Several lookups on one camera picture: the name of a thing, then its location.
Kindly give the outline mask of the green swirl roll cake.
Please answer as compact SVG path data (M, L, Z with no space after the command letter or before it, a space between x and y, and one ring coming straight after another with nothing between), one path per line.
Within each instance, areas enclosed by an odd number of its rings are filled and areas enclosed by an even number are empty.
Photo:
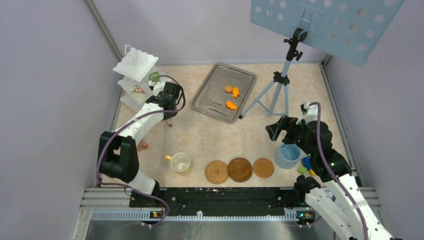
M157 83L161 81L160 73L158 71L152 72L148 76L148 80L153 83Z

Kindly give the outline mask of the white strawberry cake slice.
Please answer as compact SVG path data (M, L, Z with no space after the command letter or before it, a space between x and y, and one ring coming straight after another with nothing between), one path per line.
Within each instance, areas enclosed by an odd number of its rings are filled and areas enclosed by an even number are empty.
M145 95L146 95L146 93L144 92L144 90L141 88L141 86L140 85L134 85L132 88L131 88L131 95L132 96L134 96L134 97L137 97L137 98L141 98L141 97L144 97Z

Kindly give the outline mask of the orange fish pastry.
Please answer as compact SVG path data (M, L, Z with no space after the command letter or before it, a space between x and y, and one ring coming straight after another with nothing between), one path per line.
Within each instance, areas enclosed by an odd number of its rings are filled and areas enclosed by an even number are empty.
M233 98L237 99L240 95L240 90L238 87L233 87L231 91L231 95Z
M225 106L226 106L226 108L228 108L231 111L235 111L235 110L238 109L237 105L234 102L232 102L232 101L227 101L225 103Z

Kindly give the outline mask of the round brown cookie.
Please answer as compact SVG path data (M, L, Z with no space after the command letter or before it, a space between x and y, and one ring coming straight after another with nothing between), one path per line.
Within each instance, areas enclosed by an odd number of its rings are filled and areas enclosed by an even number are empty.
M231 93L233 91L233 87L230 86L230 85L227 85L227 86L224 87L224 91L226 93Z

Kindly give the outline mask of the pink cat-paw tongs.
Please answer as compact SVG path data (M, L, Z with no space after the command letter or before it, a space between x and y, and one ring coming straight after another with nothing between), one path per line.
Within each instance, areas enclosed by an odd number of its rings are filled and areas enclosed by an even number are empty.
M170 128L172 128L172 127L173 127L173 123L172 123L172 120L171 120L171 119L167 120L167 121L166 121L166 124L167 124Z

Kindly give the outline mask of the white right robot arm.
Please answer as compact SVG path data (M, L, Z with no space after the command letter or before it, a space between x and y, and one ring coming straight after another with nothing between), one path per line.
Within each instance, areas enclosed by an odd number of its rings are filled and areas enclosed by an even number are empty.
M328 125L316 120L302 120L300 124L297 121L296 117L282 116L265 129L273 141L285 131L282 142L295 145L310 156L312 170L332 196L327 196L313 177L299 176L293 189L294 202L317 211L341 240L393 240L360 191L351 167L333 149Z

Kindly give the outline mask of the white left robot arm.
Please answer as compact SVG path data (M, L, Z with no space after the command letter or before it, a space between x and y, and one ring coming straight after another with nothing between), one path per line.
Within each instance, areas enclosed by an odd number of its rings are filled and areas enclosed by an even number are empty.
M99 138L97 175L118 179L126 187L141 192L149 207L160 202L156 181L140 170L137 145L156 124L173 118L185 102L181 85L162 82L159 92L150 96L134 117L115 131L104 131Z

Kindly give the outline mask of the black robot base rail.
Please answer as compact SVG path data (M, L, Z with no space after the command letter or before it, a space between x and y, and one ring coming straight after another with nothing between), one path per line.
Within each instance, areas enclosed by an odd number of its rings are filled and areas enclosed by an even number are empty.
M131 208L169 206L169 216L194 216L201 211L206 217L283 216L289 210L306 207L291 187L168 187L158 188L154 197L130 195Z

